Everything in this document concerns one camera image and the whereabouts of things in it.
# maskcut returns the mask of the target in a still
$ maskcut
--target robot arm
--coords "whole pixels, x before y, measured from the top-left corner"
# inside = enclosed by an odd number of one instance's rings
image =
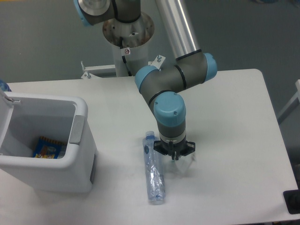
[[[115,18],[115,24],[120,25],[113,27],[113,34],[123,40],[121,47],[124,39],[135,32],[133,28],[145,28],[135,24],[141,15],[140,0],[74,1],[83,22],[94,25]],[[157,120],[160,141],[155,142],[154,149],[178,160],[195,151],[195,143],[186,140],[186,107],[178,92],[212,79],[218,69],[212,55],[201,51],[184,1],[156,0],[156,4],[177,64],[162,71],[155,66],[139,67],[135,83]]]
[[[121,23],[132,23],[141,15],[140,0],[74,0],[85,26],[115,18]]]
[[[186,6],[182,0],[156,0],[177,64],[159,71],[143,67],[135,83],[152,110],[159,129],[160,141],[154,149],[178,160],[195,151],[195,143],[186,140],[186,107],[177,94],[212,79],[217,64],[209,53],[202,53],[194,38]]]

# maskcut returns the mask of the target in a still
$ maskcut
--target plastic water bottle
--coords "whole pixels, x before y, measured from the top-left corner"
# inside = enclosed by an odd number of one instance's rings
[[[5,83],[3,80],[0,80],[0,89],[2,91],[11,91],[11,89],[9,88],[9,85],[7,83]]]
[[[162,155],[154,151],[153,145],[157,138],[153,131],[146,132],[142,141],[144,149],[145,173],[149,202],[162,204],[165,198],[165,180],[162,165]]]

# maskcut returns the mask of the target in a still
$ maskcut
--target blue bottle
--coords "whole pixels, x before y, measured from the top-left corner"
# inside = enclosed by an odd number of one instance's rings
[[[9,88],[9,85],[2,80],[0,80],[0,89],[2,91],[11,91],[11,89]]]
[[[162,204],[165,198],[165,180],[162,155],[154,151],[154,141],[158,140],[153,131],[146,132],[142,141],[144,149],[145,173],[148,200],[151,204]]]

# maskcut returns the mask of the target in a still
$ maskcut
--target gray floor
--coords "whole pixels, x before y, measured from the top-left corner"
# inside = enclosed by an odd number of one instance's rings
[[[288,0],[186,2],[203,51],[215,56],[219,70],[261,70],[278,113],[300,79],[300,8]],[[174,63],[155,2],[142,0],[142,10],[156,26],[150,58],[161,54]],[[72,0],[0,2],[0,31],[0,79],[8,83],[78,79],[81,60],[86,66],[113,64],[102,25],[83,27]],[[300,109],[281,129],[288,150],[297,154]]]

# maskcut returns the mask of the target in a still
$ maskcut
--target metal bracket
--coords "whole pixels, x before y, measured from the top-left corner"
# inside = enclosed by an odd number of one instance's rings
[[[91,79],[91,78],[101,78],[101,77],[111,77],[111,76],[96,76],[94,74],[111,74],[116,72],[115,65],[104,65],[104,66],[95,66],[95,67],[85,67],[81,61],[83,75],[82,79]]]
[[[20,100],[14,100],[13,98],[9,98],[7,95],[5,95],[4,98],[9,102],[9,104],[21,103]]]
[[[165,61],[165,56],[158,55],[154,61],[151,63],[152,66],[155,66],[157,69],[160,70],[161,66],[163,65]]]
[[[286,105],[280,110],[277,116],[277,122],[280,125],[295,108],[300,104],[300,80],[296,82],[298,91],[293,95],[293,97],[286,103]]]

